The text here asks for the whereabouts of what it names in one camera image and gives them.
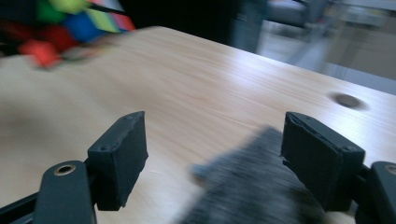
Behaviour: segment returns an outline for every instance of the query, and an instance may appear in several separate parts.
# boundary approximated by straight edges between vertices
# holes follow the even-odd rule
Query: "wooden tabletop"
[[[357,97],[351,109],[332,95]],[[286,111],[314,117],[396,162],[396,97],[165,28],[114,40],[85,63],[33,69],[0,61],[0,206],[38,191],[42,174],[87,149],[119,117],[146,111],[149,158],[119,212],[99,223],[175,223],[202,192],[189,166],[242,146]]]

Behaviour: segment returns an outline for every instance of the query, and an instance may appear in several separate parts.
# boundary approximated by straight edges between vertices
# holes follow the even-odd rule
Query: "light wood surface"
[[[321,120],[363,147],[367,165],[396,161],[395,96],[165,28],[114,43],[86,63],[50,71],[24,57],[0,61],[0,206],[38,191],[52,165],[85,160],[117,118],[139,110],[146,111],[146,168],[127,206],[98,212],[99,223],[176,223],[202,192],[189,166],[265,126],[282,131],[286,111]],[[366,108],[338,105],[334,92]]]

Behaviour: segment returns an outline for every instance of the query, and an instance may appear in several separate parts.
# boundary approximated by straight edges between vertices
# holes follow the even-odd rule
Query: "dark cloth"
[[[193,166],[205,193],[180,223],[323,223],[321,207],[282,164],[281,140],[266,129],[246,146]]]

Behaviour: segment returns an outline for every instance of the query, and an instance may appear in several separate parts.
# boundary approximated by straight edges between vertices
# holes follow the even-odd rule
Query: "green object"
[[[70,14],[78,14],[91,4],[86,0],[49,0],[49,2],[55,9]]]
[[[64,19],[63,12],[56,10],[48,0],[37,0],[37,17],[38,21],[57,24]]]
[[[93,9],[86,9],[89,17],[97,29],[108,31],[111,33],[119,33],[120,30],[112,17],[103,11],[97,11]]]

